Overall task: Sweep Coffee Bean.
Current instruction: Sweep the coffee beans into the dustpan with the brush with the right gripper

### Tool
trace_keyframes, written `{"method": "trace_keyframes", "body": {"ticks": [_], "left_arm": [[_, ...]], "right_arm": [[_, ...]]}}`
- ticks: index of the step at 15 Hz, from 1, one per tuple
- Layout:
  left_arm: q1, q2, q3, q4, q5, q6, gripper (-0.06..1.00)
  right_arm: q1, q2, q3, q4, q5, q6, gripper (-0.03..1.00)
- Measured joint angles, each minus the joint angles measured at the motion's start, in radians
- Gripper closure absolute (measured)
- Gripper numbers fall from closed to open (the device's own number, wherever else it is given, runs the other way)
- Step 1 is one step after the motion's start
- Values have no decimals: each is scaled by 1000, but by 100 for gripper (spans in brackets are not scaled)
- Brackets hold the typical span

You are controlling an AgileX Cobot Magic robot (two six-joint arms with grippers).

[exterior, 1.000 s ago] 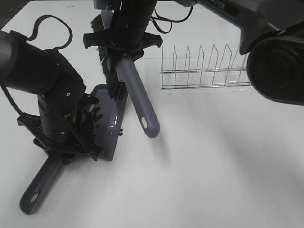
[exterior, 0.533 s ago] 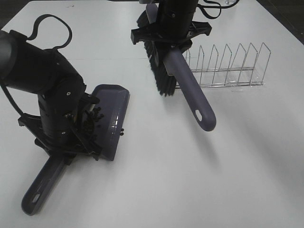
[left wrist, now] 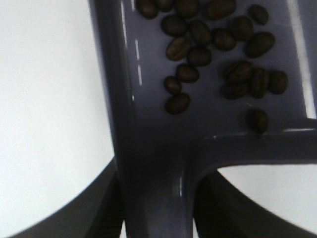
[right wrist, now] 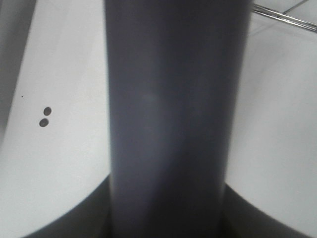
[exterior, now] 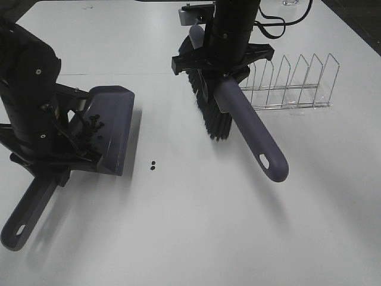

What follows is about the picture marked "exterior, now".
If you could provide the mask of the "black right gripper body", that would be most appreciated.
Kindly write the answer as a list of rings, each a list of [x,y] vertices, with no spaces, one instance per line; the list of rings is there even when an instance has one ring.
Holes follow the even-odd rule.
[[[274,49],[267,43],[241,43],[233,46],[195,46],[192,42],[179,48],[179,55],[172,57],[174,74],[188,70],[202,70],[216,73],[235,72],[257,61],[273,58]]]

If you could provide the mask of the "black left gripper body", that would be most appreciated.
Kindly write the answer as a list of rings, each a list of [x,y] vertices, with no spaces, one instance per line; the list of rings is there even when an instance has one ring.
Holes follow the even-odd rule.
[[[26,151],[29,147],[16,138],[10,124],[1,124],[1,145],[24,161],[35,164],[38,176],[52,173],[56,177],[65,168],[70,168],[71,171],[97,172],[103,161],[101,153],[90,148],[84,154],[79,154],[64,141],[58,142],[58,150],[48,148],[48,152],[41,156],[35,153],[36,149]]]

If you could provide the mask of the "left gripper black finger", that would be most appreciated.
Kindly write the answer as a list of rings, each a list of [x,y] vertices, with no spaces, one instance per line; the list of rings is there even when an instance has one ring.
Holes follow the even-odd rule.
[[[22,158],[20,158],[15,153],[11,153],[10,160],[12,162],[20,165],[21,167],[25,168],[33,177],[37,177],[38,169],[37,169],[35,164],[28,163],[28,162],[24,161]]]
[[[64,187],[68,180],[70,179],[71,169],[65,168],[60,170],[56,175],[57,184],[60,187]]]

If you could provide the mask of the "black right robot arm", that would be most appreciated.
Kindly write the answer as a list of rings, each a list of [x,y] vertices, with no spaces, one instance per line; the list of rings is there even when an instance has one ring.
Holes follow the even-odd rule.
[[[216,1],[185,5],[179,10],[183,26],[205,24],[202,45],[172,58],[174,74],[192,69],[230,73],[261,59],[271,60],[269,44],[249,43],[259,1]]]

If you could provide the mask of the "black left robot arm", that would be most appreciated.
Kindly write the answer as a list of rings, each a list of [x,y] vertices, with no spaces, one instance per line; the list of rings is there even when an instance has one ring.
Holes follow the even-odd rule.
[[[20,25],[1,18],[1,101],[9,118],[1,144],[33,176],[54,174],[60,186],[72,170],[96,172],[102,154],[84,118],[89,92],[57,83],[61,60]]]

